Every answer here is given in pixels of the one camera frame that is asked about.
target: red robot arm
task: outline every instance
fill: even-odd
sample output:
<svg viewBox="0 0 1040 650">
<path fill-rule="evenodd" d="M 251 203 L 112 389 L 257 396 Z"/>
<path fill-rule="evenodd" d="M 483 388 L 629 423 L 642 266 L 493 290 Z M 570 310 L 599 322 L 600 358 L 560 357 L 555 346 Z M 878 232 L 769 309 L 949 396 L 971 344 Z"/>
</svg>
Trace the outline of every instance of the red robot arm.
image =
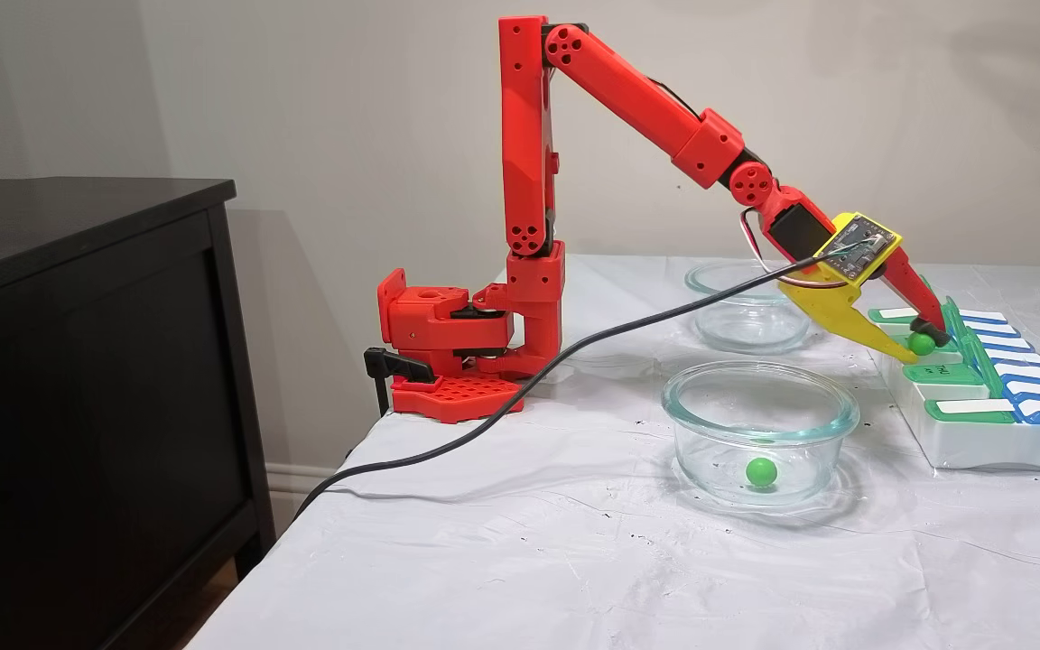
<svg viewBox="0 0 1040 650">
<path fill-rule="evenodd" d="M 834 231 L 830 218 L 800 190 L 777 185 L 769 165 L 744 146 L 733 125 L 711 108 L 691 110 L 586 25 L 505 17 L 499 37 L 506 279 L 470 300 L 466 289 L 408 287 L 404 270 L 380 285 L 384 341 L 439 375 L 435 384 L 393 384 L 393 408 L 442 421 L 494 412 L 515 392 L 502 388 L 513 384 L 500 380 L 536 373 L 561 348 L 565 243 L 552 235 L 553 178 L 560 166 L 549 106 L 554 71 L 659 147 L 702 188 L 720 182 L 736 202 L 758 211 L 764 237 L 788 259 L 816 254 Z M 940 305 L 905 251 L 894 251 L 883 272 L 921 318 L 944 332 Z M 523 316 L 524 341 L 517 348 L 508 347 L 513 313 Z M 446 378 L 460 380 L 445 388 Z"/>
</svg>

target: wooden floor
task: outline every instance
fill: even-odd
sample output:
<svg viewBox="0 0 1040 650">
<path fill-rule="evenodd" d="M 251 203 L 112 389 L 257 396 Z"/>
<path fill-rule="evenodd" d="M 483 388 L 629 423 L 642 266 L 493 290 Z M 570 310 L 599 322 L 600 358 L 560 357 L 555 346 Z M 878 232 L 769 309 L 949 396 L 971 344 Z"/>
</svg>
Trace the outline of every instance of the wooden floor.
<svg viewBox="0 0 1040 650">
<path fill-rule="evenodd" d="M 182 650 L 190 639 L 199 632 L 207 617 L 215 612 L 224 598 L 227 598 L 239 578 L 235 572 L 235 563 L 227 563 L 219 569 L 211 581 L 203 587 L 197 596 L 182 605 L 171 620 L 162 642 L 155 650 Z"/>
</svg>

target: green ball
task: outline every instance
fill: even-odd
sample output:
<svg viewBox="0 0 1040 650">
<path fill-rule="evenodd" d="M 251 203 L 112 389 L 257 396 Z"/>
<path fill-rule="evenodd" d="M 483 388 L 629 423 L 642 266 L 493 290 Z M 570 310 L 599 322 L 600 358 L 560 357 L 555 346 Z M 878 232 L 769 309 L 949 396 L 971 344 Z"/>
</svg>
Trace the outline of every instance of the green ball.
<svg viewBox="0 0 1040 650">
<path fill-rule="evenodd" d="M 769 487 L 777 479 L 777 465 L 768 458 L 754 458 L 744 469 L 744 475 L 756 487 Z"/>
<path fill-rule="evenodd" d="M 913 350 L 917 357 L 926 357 L 926 355 L 937 349 L 937 344 L 933 337 L 929 334 L 921 334 L 920 332 L 914 332 L 909 334 L 909 339 L 907 341 L 909 349 Z"/>
</svg>

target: circuit board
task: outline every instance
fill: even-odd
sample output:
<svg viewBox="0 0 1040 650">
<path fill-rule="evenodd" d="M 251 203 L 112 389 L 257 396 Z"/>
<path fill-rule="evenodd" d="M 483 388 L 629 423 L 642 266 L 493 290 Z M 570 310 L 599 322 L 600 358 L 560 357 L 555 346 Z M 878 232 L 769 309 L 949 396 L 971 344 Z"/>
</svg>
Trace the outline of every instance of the circuit board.
<svg viewBox="0 0 1040 650">
<path fill-rule="evenodd" d="M 847 280 L 856 281 L 859 277 L 865 276 L 866 271 L 872 272 L 873 267 L 884 262 L 882 254 L 885 250 L 896 243 L 900 235 L 891 230 L 873 222 L 869 217 L 857 213 L 841 230 L 825 244 L 822 252 L 835 251 L 851 243 L 862 242 L 864 239 L 872 239 L 868 243 L 846 252 L 846 254 L 825 260 L 830 268 L 840 272 Z"/>
</svg>

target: clear glass bowl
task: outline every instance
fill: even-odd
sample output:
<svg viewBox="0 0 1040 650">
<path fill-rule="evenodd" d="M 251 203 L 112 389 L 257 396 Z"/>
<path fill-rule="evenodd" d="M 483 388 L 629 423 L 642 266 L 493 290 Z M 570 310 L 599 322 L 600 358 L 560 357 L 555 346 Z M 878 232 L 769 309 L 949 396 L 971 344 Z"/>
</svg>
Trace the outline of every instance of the clear glass bowl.
<svg viewBox="0 0 1040 650">
<path fill-rule="evenodd" d="M 770 264 L 772 268 L 783 263 Z M 684 277 L 693 291 L 711 295 L 763 275 L 757 262 L 705 263 Z M 697 333 L 707 345 L 744 354 L 780 354 L 801 345 L 809 317 L 776 286 L 763 284 L 697 312 Z"/>
<path fill-rule="evenodd" d="M 833 380 L 800 367 L 720 361 L 665 385 L 682 472 L 722 501 L 787 505 L 829 485 L 861 413 Z"/>
</svg>

